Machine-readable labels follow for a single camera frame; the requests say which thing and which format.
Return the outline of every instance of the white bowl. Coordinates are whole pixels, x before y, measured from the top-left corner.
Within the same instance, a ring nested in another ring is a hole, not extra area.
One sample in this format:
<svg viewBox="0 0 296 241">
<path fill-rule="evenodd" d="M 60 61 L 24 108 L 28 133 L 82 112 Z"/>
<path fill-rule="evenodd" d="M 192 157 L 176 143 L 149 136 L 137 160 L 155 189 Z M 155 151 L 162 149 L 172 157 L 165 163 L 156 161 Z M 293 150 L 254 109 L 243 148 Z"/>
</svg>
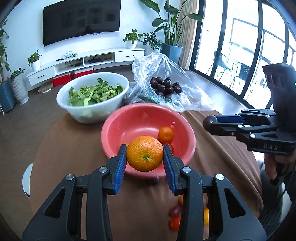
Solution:
<svg viewBox="0 0 296 241">
<path fill-rule="evenodd" d="M 102 78 L 104 81 L 108 82 L 108 85 L 117 87 L 117 84 L 121 84 L 123 87 L 123 92 L 119 95 L 106 100 L 104 102 L 93 104 L 89 106 L 70 106 L 69 90 L 71 87 L 78 91 L 82 86 L 97 85 L 98 78 Z M 93 124 L 100 121 L 104 121 L 107 117 L 120 108 L 122 98 L 124 94 L 128 91 L 129 81 L 126 77 L 121 74 L 116 73 L 94 73 L 81 76 L 71 82 L 67 83 L 60 89 L 57 94 L 58 105 L 66 109 L 69 114 L 82 124 Z"/>
</svg>

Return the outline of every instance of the beige curtain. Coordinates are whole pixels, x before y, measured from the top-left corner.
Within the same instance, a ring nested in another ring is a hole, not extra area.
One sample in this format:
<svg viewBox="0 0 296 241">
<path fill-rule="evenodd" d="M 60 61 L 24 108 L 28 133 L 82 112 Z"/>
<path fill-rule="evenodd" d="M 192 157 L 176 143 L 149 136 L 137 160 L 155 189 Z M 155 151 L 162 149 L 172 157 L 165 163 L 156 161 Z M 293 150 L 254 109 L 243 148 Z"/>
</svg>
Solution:
<svg viewBox="0 0 296 241">
<path fill-rule="evenodd" d="M 181 9 L 183 2 L 184 0 L 180 0 L 179 9 Z M 179 21 L 182 20 L 184 15 L 197 13 L 198 2 L 198 0 L 189 0 L 187 3 L 185 3 L 185 6 L 180 13 Z M 180 38 L 179 46 L 183 47 L 183 51 L 179 60 L 179 66 L 183 69 L 189 69 L 196 35 L 197 21 L 190 18 L 185 18 L 182 23 L 183 25 L 181 30 L 184 30 L 184 33 Z"/>
</svg>

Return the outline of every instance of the red storage box with white lid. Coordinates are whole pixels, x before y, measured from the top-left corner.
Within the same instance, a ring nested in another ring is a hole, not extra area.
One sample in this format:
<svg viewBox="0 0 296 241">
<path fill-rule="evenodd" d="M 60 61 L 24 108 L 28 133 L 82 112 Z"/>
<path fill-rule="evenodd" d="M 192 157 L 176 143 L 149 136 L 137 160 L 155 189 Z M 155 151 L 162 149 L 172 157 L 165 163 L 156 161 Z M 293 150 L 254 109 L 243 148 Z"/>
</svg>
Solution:
<svg viewBox="0 0 296 241">
<path fill-rule="evenodd" d="M 54 84 L 54 86 L 59 86 L 59 85 L 66 84 L 71 80 L 72 80 L 71 74 L 68 73 L 68 74 L 64 74 L 64 75 L 53 78 L 52 83 Z"/>
<path fill-rule="evenodd" d="M 87 69 L 81 69 L 81 70 L 77 70 L 74 72 L 74 78 L 78 78 L 87 74 L 93 74 L 94 73 L 94 68 L 90 67 Z"/>
</svg>

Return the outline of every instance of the blue-gray planter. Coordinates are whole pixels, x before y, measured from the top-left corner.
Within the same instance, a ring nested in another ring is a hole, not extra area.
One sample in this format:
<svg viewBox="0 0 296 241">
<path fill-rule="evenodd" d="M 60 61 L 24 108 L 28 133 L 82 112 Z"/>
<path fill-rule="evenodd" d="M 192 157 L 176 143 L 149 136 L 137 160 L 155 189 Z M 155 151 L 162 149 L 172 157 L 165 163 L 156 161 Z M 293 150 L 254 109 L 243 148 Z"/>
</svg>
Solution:
<svg viewBox="0 0 296 241">
<path fill-rule="evenodd" d="M 5 113 L 11 111 L 16 105 L 15 96 L 8 80 L 0 85 L 0 103 Z"/>
<path fill-rule="evenodd" d="M 178 64 L 183 47 L 163 44 L 161 53 L 165 54 L 171 61 Z"/>
</svg>

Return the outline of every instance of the human hand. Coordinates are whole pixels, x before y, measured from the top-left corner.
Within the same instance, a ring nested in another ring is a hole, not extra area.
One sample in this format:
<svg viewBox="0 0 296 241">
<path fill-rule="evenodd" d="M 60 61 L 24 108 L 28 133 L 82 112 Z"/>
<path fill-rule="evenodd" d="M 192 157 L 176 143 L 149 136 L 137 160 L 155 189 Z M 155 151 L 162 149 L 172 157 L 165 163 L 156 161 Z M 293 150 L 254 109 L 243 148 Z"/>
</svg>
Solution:
<svg viewBox="0 0 296 241">
<path fill-rule="evenodd" d="M 265 172 L 267 176 L 274 180 L 276 178 L 276 163 L 290 164 L 288 172 L 293 170 L 293 166 L 296 159 L 296 152 L 291 156 L 275 156 L 272 154 L 264 154 Z"/>
</svg>

